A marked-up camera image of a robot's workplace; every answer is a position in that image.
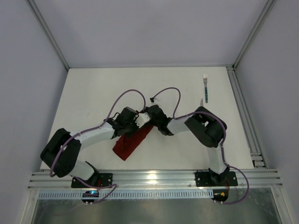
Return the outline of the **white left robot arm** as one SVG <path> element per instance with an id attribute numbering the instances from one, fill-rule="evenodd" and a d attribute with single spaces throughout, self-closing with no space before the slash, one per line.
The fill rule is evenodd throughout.
<path id="1" fill-rule="evenodd" d="M 77 133 L 60 128 L 49 140 L 40 158 L 50 168 L 51 177 L 70 175 L 86 181 L 95 174 L 95 168 L 86 161 L 78 160 L 80 151 L 101 141 L 137 131 L 137 118 L 137 111 L 125 107 L 115 119 L 109 118 L 102 125 Z"/>

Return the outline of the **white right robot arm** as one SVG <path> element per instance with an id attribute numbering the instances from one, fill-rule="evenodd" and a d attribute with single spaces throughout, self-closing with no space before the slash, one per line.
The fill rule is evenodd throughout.
<path id="1" fill-rule="evenodd" d="M 215 186 L 227 183 L 229 168 L 225 165 L 220 144 L 226 137 L 227 125 L 203 106 L 179 118 L 167 117 L 158 105 L 145 108 L 149 122 L 165 136 L 190 131 L 207 148 L 209 178 Z"/>

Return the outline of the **dark red cloth napkin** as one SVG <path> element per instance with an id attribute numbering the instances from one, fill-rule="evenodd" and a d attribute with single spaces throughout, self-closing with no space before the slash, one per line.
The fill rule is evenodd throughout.
<path id="1" fill-rule="evenodd" d="M 151 124 L 145 124 L 141 129 L 139 129 L 130 137 L 126 134 L 122 135 L 113 147 L 113 152 L 119 158 L 125 161 L 146 138 L 153 127 L 154 126 Z"/>

